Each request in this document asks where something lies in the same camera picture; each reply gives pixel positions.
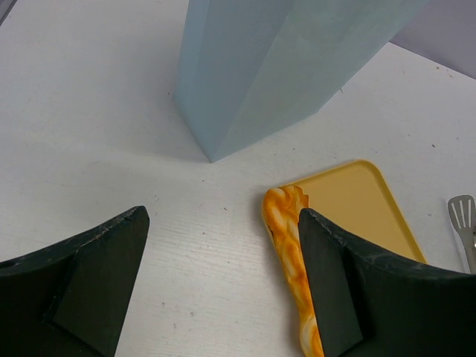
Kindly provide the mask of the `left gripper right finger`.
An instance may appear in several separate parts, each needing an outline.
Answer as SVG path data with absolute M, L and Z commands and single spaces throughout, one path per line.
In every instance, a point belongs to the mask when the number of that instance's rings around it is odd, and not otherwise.
M 312 209 L 298 231 L 326 356 L 473 356 L 475 276 L 410 260 Z

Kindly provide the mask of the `metal food tongs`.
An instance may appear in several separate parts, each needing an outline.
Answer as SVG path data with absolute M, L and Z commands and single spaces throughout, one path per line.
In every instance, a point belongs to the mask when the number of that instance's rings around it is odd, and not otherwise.
M 453 228 L 463 244 L 469 271 L 475 274 L 475 199 L 471 195 L 455 196 L 447 207 Z

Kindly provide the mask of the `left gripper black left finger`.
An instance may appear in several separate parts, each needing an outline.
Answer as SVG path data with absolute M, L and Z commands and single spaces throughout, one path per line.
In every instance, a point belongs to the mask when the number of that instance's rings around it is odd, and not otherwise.
M 1 355 L 114 356 L 148 230 L 136 206 L 1 262 Z

